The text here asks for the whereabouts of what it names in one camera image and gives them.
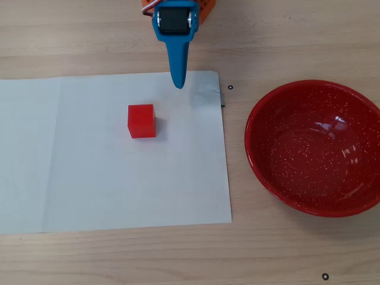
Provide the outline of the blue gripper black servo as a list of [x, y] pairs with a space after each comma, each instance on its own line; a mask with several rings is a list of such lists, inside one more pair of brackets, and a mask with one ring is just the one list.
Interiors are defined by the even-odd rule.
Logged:
[[[154, 8], [152, 24], [159, 40], [184, 37], [190, 41], [199, 28], [199, 4], [196, 1], [163, 1]], [[170, 74], [176, 88], [185, 85], [189, 43], [166, 42]]]

